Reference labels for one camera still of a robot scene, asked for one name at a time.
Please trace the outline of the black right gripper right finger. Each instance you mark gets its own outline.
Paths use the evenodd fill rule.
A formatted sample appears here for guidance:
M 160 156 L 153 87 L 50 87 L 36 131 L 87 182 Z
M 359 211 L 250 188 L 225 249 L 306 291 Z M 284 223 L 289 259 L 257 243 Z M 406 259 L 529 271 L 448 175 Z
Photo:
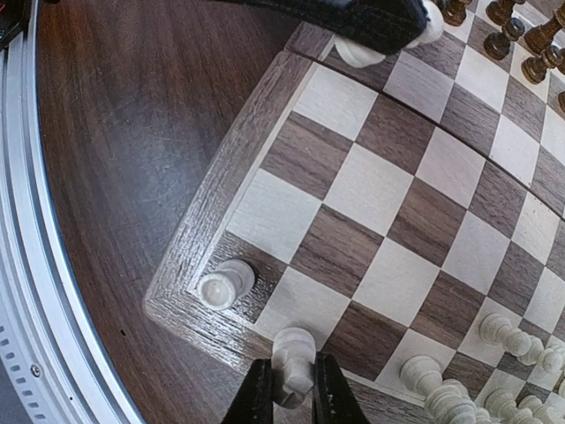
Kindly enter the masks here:
M 313 377 L 313 423 L 369 423 L 333 355 L 316 353 Z

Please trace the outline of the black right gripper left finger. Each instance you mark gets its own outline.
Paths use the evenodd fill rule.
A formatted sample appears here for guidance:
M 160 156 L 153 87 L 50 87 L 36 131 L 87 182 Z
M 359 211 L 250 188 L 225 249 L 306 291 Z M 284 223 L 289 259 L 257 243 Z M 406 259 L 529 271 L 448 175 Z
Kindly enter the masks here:
M 271 359 L 255 360 L 224 416 L 224 424 L 272 424 Z

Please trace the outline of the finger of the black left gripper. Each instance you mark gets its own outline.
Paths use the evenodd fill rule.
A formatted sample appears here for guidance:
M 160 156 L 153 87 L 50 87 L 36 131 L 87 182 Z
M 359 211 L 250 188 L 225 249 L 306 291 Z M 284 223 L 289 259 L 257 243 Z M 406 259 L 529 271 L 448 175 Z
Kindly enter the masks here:
M 359 14 L 352 10 L 351 3 L 355 1 L 420 1 L 420 0 L 249 0 L 247 5 L 266 8 L 300 19 L 317 27 L 352 37 L 353 23 Z

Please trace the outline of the white chess pawn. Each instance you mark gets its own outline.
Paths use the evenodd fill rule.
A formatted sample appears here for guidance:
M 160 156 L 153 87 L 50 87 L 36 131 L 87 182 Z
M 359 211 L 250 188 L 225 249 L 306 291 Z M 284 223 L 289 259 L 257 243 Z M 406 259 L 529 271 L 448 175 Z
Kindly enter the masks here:
M 354 68 L 378 64 L 403 49 L 439 40 L 445 1 L 355 1 L 352 37 L 335 36 L 340 58 Z

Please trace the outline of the white chess knight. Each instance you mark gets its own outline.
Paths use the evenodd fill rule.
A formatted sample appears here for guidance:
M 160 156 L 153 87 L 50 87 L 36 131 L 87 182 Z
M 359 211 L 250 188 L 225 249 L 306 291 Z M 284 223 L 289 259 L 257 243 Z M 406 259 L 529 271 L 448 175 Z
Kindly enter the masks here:
M 273 400 L 295 409 L 313 389 L 316 345 L 310 332 L 298 327 L 280 331 L 274 339 L 271 365 L 274 373 Z

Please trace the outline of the white chess queen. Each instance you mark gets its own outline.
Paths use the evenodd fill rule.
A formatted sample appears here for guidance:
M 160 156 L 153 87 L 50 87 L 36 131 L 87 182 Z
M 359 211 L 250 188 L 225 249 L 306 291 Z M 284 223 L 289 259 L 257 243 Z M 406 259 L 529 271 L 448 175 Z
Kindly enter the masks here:
M 424 398 L 424 410 L 433 423 L 475 423 L 476 406 L 458 384 L 445 382 L 441 366 L 432 357 L 416 355 L 406 360 L 400 380 L 407 390 Z

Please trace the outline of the white chess rook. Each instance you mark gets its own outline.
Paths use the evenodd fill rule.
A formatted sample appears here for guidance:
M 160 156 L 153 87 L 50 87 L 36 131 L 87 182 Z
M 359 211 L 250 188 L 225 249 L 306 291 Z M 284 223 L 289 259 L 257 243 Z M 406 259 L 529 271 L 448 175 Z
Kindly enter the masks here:
M 196 286 L 200 302 L 215 311 L 230 308 L 238 299 L 246 296 L 256 281 L 252 267 L 245 261 L 231 259 L 204 275 Z

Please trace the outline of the white chess bishop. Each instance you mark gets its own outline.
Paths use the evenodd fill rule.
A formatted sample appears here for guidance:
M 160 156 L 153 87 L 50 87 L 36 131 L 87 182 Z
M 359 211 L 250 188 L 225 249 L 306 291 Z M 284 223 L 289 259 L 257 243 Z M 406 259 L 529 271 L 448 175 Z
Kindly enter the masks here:
M 540 423 L 530 409 L 519 409 L 513 395 L 504 389 L 494 390 L 486 398 L 484 407 L 492 417 L 499 419 L 501 423 Z

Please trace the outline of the white chess king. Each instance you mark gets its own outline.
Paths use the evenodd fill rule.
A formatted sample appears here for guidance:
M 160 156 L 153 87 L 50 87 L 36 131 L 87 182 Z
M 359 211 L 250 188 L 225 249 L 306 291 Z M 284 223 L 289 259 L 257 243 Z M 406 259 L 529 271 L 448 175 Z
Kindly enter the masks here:
M 540 366 L 550 375 L 564 371 L 564 345 L 544 344 L 539 337 L 515 327 L 502 314 L 490 314 L 479 325 L 479 336 L 488 345 L 500 345 L 525 366 Z

